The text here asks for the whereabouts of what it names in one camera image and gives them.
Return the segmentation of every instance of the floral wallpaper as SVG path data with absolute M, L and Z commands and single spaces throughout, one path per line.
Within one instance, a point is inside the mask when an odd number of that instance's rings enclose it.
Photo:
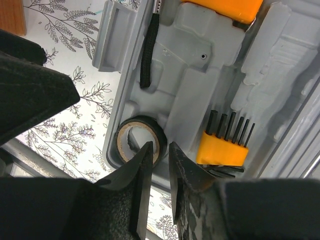
M 140 0 L 117 0 L 137 10 Z M 17 138 L 68 173 L 94 183 L 112 172 L 102 156 L 120 74 L 92 66 L 104 0 L 23 0 L 27 35 L 47 56 L 45 67 L 71 77 L 80 102 Z M 177 240 L 171 199 L 151 189 L 147 228 Z

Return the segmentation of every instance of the black textured handle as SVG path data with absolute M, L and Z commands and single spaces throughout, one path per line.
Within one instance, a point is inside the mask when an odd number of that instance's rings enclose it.
M 151 85 L 151 62 L 159 29 L 160 15 L 153 13 L 148 31 L 145 36 L 141 70 L 140 70 L 140 88 L 145 89 Z

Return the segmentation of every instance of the wooden surface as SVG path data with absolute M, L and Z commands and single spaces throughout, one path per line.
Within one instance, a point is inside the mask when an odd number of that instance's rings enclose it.
M 26 35 L 23 0 L 0 0 L 0 29 L 19 36 Z

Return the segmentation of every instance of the tool case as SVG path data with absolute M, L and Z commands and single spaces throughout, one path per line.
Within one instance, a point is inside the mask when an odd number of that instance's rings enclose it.
M 167 143 L 176 142 L 196 161 L 210 112 L 217 110 L 255 123 L 245 172 L 237 177 L 308 177 L 320 159 L 320 0 L 264 0 L 250 24 L 196 2 L 162 3 L 151 84 L 141 88 L 154 1 L 141 0 L 137 9 L 106 1 L 92 64 L 121 73 L 103 148 L 106 164 L 123 164 L 115 137 L 135 116 L 155 119 Z M 137 142 L 150 138 L 135 135 Z M 170 192 L 168 150 L 152 184 Z

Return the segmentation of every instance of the orange plastic handle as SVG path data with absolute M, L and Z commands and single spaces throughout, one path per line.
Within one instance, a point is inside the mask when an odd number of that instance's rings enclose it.
M 240 23 L 254 21 L 263 0 L 181 0 L 201 5 Z
M 247 147 L 203 132 L 196 163 L 240 167 L 244 164 L 248 152 Z

